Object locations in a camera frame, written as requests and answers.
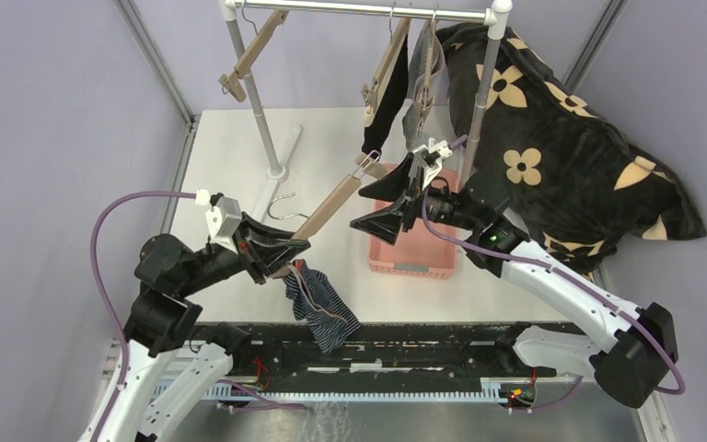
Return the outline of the dark blue striped underwear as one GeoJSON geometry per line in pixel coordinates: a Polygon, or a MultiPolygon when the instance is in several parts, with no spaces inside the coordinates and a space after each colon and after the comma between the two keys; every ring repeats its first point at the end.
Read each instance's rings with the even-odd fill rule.
{"type": "Polygon", "coordinates": [[[292,301],[295,320],[309,327],[323,354],[340,348],[362,327],[331,285],[327,275],[310,268],[305,260],[295,260],[282,280],[285,296],[292,301]]]}

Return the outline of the beige hanger of black underwear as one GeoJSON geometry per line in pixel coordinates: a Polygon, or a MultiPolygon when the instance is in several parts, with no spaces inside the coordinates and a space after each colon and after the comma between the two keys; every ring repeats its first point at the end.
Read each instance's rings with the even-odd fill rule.
{"type": "Polygon", "coordinates": [[[362,87],[361,95],[365,103],[365,128],[373,124],[377,111],[382,107],[388,82],[397,64],[402,45],[407,39],[410,24],[410,18],[401,18],[396,29],[389,32],[388,45],[380,58],[371,82],[362,87]]]}

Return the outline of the beige hanger of striped underwear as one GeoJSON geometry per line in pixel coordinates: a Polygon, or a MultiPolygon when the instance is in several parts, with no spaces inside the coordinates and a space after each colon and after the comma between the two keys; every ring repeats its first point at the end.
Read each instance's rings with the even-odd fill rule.
{"type": "Polygon", "coordinates": [[[377,151],[371,151],[368,154],[360,154],[356,159],[356,170],[347,174],[311,215],[292,213],[284,216],[276,216],[272,213],[272,206],[276,202],[295,196],[296,194],[294,192],[272,198],[267,204],[266,215],[272,220],[285,220],[297,216],[303,217],[305,221],[293,234],[291,241],[303,242],[308,245],[308,240],[317,234],[357,192],[362,185],[362,178],[365,175],[375,179],[381,179],[387,175],[387,170],[379,163],[379,158],[380,153],[377,151]]]}

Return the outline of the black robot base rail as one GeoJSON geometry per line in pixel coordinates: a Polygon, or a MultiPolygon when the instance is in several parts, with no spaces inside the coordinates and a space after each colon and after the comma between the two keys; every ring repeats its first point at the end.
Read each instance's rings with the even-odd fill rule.
{"type": "Polygon", "coordinates": [[[500,343],[507,323],[365,324],[323,353],[307,325],[240,324],[249,340],[234,355],[229,378],[257,379],[272,393],[477,392],[483,378],[554,378],[500,343]]]}

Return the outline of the black underwear beige waistband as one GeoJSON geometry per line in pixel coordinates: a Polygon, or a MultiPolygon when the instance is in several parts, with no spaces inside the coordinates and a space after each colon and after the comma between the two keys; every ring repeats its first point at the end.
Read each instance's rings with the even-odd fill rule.
{"type": "Polygon", "coordinates": [[[404,40],[374,120],[364,130],[364,142],[361,148],[363,154],[368,155],[373,151],[378,152],[378,154],[381,153],[382,147],[390,134],[392,124],[407,96],[409,86],[408,69],[408,42],[404,40]]]}

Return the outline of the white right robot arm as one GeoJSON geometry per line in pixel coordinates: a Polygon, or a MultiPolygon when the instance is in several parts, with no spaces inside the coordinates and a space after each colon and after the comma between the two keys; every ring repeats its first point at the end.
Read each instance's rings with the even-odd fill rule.
{"type": "Polygon", "coordinates": [[[460,242],[478,268],[516,285],[561,313],[578,333],[536,325],[512,326],[495,350],[507,375],[529,366],[592,378],[609,397],[637,409],[672,377],[676,395],[687,385],[678,370],[678,344],[671,313],[654,303],[642,308],[593,284],[552,257],[504,215],[510,193],[504,185],[473,174],[457,191],[435,186],[441,161],[409,154],[386,176],[361,188],[361,197],[383,207],[351,227],[388,244],[422,222],[469,232],[460,242]]]}

